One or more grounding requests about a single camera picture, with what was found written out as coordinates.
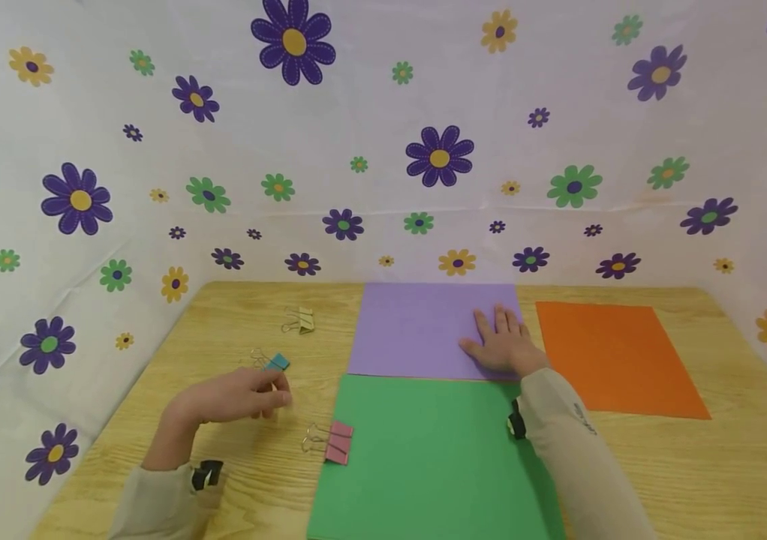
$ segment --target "table surface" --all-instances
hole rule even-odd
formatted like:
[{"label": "table surface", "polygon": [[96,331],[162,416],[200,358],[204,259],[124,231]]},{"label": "table surface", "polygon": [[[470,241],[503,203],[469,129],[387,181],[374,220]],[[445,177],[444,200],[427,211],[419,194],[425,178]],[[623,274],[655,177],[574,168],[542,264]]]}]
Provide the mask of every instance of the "table surface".
[{"label": "table surface", "polygon": [[[697,421],[593,412],[662,539],[767,539],[767,368],[698,289],[518,286],[542,346],[535,301],[652,306],[713,416]],[[89,449],[33,533],[103,539],[122,485],[158,415],[190,383],[281,352],[294,393],[272,421],[206,425],[192,460],[225,462],[229,479],[210,539],[304,539],[320,455],[299,448],[310,422],[328,425],[347,369],[362,284],[209,283]],[[314,309],[315,330],[281,333],[287,306]],[[572,538],[572,531],[567,527]]]}]

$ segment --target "patterned fabric wall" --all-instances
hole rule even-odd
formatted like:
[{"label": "patterned fabric wall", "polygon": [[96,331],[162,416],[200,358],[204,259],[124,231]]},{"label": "patterned fabric wall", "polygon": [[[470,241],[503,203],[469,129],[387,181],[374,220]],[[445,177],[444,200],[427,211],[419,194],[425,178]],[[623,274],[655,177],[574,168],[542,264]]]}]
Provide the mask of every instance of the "patterned fabric wall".
[{"label": "patterned fabric wall", "polygon": [[767,363],[767,1],[0,0],[0,539],[211,280],[698,286]]}]

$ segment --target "right hand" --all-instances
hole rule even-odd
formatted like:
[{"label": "right hand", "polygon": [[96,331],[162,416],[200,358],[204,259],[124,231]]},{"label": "right hand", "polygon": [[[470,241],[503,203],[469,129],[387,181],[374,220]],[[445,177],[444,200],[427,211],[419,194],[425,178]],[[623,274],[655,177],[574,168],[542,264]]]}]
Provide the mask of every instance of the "right hand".
[{"label": "right hand", "polygon": [[495,305],[494,329],[480,309],[474,309],[474,319],[482,345],[464,337],[459,340],[459,347],[483,368],[514,371],[524,379],[534,371],[549,367],[549,358],[534,345],[527,326],[519,323],[511,309]]}]

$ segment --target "green flower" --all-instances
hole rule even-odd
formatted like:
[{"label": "green flower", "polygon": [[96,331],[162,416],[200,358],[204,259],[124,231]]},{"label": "green flower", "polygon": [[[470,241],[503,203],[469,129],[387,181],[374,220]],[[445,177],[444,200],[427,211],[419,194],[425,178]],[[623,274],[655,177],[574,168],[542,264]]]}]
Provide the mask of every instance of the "green flower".
[{"label": "green flower", "polygon": [[111,259],[107,266],[101,267],[101,274],[103,277],[99,283],[105,285],[109,293],[114,289],[123,290],[131,283],[131,267],[125,265],[125,259]]},{"label": "green flower", "polygon": [[131,56],[128,59],[134,65],[134,69],[138,70],[141,75],[144,75],[144,77],[152,75],[152,70],[155,69],[155,66],[152,64],[152,58],[144,55],[143,51],[131,51]]},{"label": "green flower", "polygon": [[263,190],[263,194],[276,201],[290,200],[291,195],[296,193],[296,190],[291,187],[293,182],[281,174],[266,175],[266,180],[262,181],[260,185],[266,188]]},{"label": "green flower", "polygon": [[641,28],[642,22],[638,15],[625,16],[623,21],[615,24],[615,33],[612,34],[615,45],[629,45],[630,41],[639,37]]},{"label": "green flower", "polygon": [[399,85],[407,85],[414,78],[414,69],[407,62],[396,62],[393,68],[393,80]]},{"label": "green flower", "polygon": [[653,184],[654,189],[671,188],[675,182],[684,180],[684,171],[690,169],[690,164],[683,157],[663,160],[663,164],[651,169],[651,178],[648,183]]},{"label": "green flower", "polygon": [[434,216],[430,216],[424,211],[419,214],[413,211],[410,216],[405,218],[405,231],[411,231],[411,234],[426,234],[429,229],[435,228],[432,221],[435,221]]},{"label": "green flower", "polygon": [[0,272],[14,272],[20,266],[20,255],[14,250],[0,250]]},{"label": "green flower", "polygon": [[602,182],[602,176],[594,175],[594,166],[586,165],[581,171],[576,165],[567,166],[564,176],[551,178],[553,189],[549,189],[546,196],[550,199],[558,199],[556,205],[559,209],[571,205],[574,209],[580,209],[584,199],[597,197],[594,189]]},{"label": "green flower", "polygon": [[367,169],[368,161],[366,161],[362,155],[350,160],[350,170],[353,170],[355,173],[364,173]]},{"label": "green flower", "polygon": [[219,214],[224,214],[227,211],[225,206],[230,206],[230,199],[224,196],[223,187],[214,186],[212,180],[207,177],[197,180],[192,176],[189,180],[191,183],[185,186],[185,191],[194,195],[191,198],[192,203],[203,205],[210,214],[216,210]]}]

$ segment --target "sleeve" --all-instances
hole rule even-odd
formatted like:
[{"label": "sleeve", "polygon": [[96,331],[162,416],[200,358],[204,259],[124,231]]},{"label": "sleeve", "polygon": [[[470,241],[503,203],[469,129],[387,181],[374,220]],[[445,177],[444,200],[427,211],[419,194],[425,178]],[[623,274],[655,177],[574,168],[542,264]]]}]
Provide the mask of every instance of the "sleeve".
[{"label": "sleeve", "polygon": [[516,402],[525,435],[554,479],[577,539],[657,538],[633,486],[563,376],[548,368],[535,371],[522,379]]},{"label": "sleeve", "polygon": [[191,465],[174,471],[132,470],[120,496],[109,540],[189,540],[197,521]]}]

